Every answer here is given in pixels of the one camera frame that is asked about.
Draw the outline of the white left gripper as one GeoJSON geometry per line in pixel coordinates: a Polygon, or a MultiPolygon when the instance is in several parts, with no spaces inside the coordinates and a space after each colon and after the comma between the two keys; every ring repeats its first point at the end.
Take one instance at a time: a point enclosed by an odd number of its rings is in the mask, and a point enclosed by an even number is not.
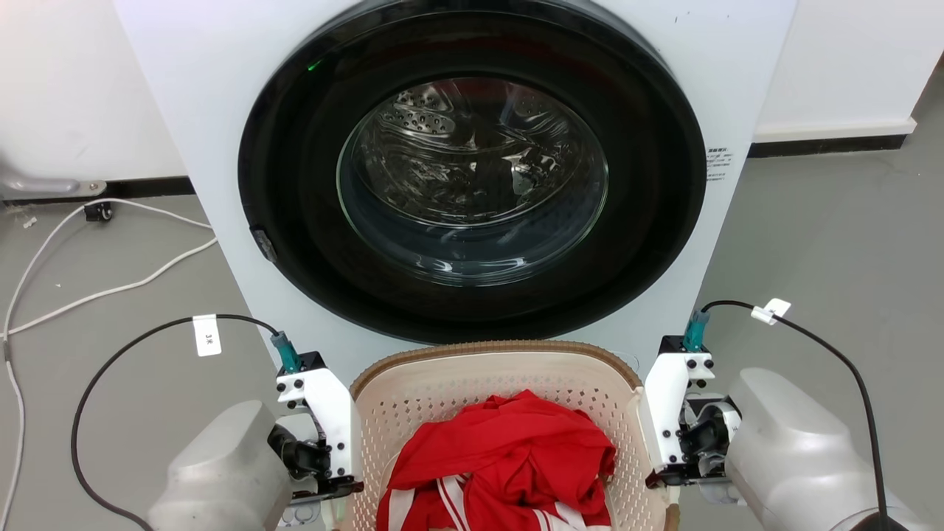
{"type": "Polygon", "coordinates": [[[287,468],[293,504],[340,499],[364,490],[361,418],[350,390],[318,352],[301,354],[298,370],[279,370],[281,417],[268,444],[287,468]]]}

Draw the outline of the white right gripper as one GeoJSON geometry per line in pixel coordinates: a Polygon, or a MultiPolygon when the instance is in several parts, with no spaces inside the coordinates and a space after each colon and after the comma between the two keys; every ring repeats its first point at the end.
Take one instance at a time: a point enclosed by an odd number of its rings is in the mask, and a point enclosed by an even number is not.
{"type": "Polygon", "coordinates": [[[712,354],[665,336],[648,371],[639,407],[650,473],[646,486],[721,486],[740,411],[725,395],[705,393],[714,379],[712,354]]]}

